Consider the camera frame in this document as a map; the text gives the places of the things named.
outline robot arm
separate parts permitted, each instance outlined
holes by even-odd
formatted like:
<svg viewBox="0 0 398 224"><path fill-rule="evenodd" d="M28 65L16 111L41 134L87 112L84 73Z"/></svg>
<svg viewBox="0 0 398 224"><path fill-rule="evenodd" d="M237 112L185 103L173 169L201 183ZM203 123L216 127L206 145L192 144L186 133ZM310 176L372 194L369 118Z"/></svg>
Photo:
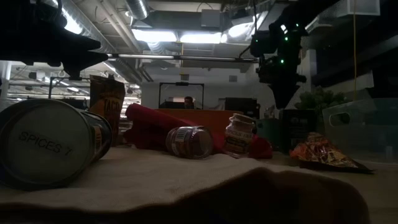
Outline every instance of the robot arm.
<svg viewBox="0 0 398 224"><path fill-rule="evenodd" d="M287 6L269 31L257 31L252 38L250 53L259 58L257 73L261 83L269 84L278 109L285 108L305 76L297 74L300 64L301 37L308 35L305 27L319 13L339 0L298 0ZM277 56L265 59L264 54Z"/></svg>

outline person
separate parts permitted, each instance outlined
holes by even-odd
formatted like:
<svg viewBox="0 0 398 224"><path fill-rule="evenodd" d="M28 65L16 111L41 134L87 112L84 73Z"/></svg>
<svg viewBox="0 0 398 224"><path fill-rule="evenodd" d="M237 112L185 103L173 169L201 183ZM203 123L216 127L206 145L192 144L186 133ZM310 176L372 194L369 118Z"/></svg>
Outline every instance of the person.
<svg viewBox="0 0 398 224"><path fill-rule="evenodd" d="M184 107L185 109L195 109L195 105L193 104L193 98L191 96L186 96L184 98Z"/></svg>

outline spice canister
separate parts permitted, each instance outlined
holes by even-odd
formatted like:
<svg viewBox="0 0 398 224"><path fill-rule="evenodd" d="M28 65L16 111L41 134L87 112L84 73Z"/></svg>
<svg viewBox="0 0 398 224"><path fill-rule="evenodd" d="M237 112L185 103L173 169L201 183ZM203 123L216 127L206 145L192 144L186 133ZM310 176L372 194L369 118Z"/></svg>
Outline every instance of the spice canister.
<svg viewBox="0 0 398 224"><path fill-rule="evenodd" d="M205 159L213 151L213 137L203 126L172 129L166 139L169 153L187 159Z"/></svg>
<svg viewBox="0 0 398 224"><path fill-rule="evenodd" d="M21 190L69 184L111 146L109 123L57 100L25 100L0 113L0 183Z"/></svg>
<svg viewBox="0 0 398 224"><path fill-rule="evenodd" d="M249 154L253 139L254 120L245 115L234 114L229 121L225 129L224 151L235 158L245 157Z"/></svg>

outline black box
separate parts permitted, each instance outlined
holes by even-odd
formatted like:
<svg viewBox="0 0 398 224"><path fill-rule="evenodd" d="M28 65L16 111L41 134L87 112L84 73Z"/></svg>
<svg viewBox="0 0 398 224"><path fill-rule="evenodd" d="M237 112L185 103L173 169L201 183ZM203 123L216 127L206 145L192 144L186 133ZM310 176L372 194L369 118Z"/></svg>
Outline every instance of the black box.
<svg viewBox="0 0 398 224"><path fill-rule="evenodd" d="M279 119L282 126L281 151L283 153L293 150L317 127L317 116L314 110L281 110Z"/></svg>

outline clear plastic bin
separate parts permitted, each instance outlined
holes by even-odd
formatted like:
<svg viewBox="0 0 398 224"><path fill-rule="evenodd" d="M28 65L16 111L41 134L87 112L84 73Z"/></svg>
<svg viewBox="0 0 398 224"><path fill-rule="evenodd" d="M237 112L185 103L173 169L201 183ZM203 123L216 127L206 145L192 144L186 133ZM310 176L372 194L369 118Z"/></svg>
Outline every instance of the clear plastic bin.
<svg viewBox="0 0 398 224"><path fill-rule="evenodd" d="M398 163L398 98L369 99L323 110L327 138L353 159Z"/></svg>

